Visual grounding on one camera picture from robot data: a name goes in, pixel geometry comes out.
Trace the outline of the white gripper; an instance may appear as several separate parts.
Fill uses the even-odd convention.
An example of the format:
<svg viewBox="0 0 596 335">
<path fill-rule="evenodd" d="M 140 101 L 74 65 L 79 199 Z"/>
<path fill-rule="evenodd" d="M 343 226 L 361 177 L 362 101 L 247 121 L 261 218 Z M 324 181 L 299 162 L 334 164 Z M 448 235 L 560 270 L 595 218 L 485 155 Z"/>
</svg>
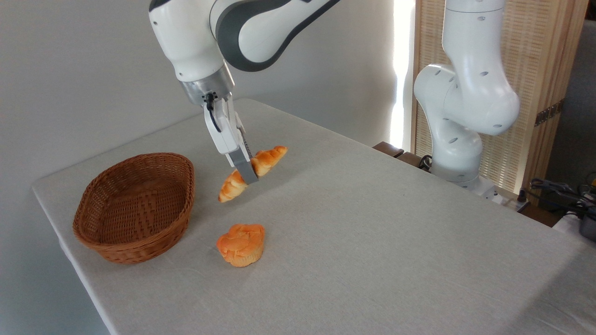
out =
<svg viewBox="0 0 596 335">
<path fill-rule="evenodd" d="M 225 154 L 248 185 L 259 180 L 252 163 L 245 128 L 234 109 L 231 95 L 219 98 L 215 93 L 204 96 L 204 120 L 217 150 Z"/>
</svg>

